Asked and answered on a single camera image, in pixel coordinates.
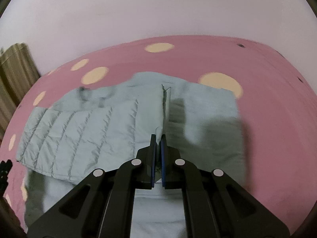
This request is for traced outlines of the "light blue quilted puffer jacket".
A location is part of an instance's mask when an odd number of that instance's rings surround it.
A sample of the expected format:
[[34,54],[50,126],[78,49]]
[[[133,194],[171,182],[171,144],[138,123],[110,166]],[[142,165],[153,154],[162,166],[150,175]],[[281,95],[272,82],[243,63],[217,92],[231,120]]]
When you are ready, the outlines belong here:
[[92,170],[110,171],[165,135],[199,169],[222,169],[245,183],[241,119],[234,94],[159,74],[74,89],[51,107],[35,107],[16,159],[27,167],[25,224],[31,226]]

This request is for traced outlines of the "striped fabric headboard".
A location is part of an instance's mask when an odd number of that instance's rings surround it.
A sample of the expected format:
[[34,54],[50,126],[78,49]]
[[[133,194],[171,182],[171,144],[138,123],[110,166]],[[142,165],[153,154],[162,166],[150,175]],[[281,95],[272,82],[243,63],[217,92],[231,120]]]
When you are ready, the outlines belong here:
[[16,43],[1,49],[1,139],[26,93],[40,78],[27,44]]

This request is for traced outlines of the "pink polka dot bed sheet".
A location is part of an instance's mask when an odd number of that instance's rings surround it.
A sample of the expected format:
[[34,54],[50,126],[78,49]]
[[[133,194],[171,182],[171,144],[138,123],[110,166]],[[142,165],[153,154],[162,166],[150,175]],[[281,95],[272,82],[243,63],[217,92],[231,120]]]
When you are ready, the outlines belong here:
[[237,92],[244,122],[249,189],[291,232],[316,202],[316,94],[288,60],[258,42],[223,36],[164,36],[107,47],[41,77],[13,115],[1,159],[14,160],[35,105],[49,107],[95,68],[96,89],[154,71]]

